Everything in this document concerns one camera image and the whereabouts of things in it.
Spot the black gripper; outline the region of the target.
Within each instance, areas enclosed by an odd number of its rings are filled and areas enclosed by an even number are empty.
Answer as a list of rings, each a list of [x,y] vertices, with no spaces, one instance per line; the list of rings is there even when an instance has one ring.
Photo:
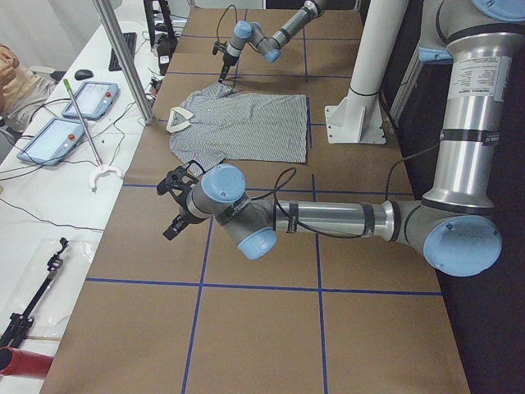
[[[234,66],[239,59],[239,49],[228,42],[220,42],[216,40],[212,47],[212,54],[217,55],[219,52],[222,53],[222,68],[218,82],[223,83],[227,78],[231,66]]]
[[[179,205],[178,215],[162,233],[166,239],[173,240],[177,237],[185,229],[185,224],[199,223],[199,219],[189,211],[187,204],[189,193],[198,182],[198,178],[189,173],[189,164],[183,164],[169,171],[157,184],[158,195],[169,193]]]

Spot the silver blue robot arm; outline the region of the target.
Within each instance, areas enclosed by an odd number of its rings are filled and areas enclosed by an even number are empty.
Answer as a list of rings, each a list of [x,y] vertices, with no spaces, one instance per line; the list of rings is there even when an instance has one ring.
[[[302,95],[239,94],[223,79],[171,110],[169,146],[180,166],[157,185],[179,212],[165,237],[213,218],[248,259],[265,255],[279,231],[342,239],[378,236],[411,246],[433,267],[476,275],[499,258],[502,238],[486,189],[500,140],[513,55],[524,45],[521,1],[426,1],[418,58],[452,66],[432,188],[419,201],[382,204],[251,197],[236,159],[306,159]]]
[[[257,22],[238,21],[235,24],[231,39],[221,43],[214,43],[212,54],[218,52],[222,55],[222,69],[218,82],[222,83],[227,78],[229,70],[236,65],[246,44],[254,47],[267,62],[275,62],[281,55],[281,50],[291,39],[303,29],[310,21],[320,17],[326,10],[327,1],[305,1],[303,6],[273,35],[266,36]]]

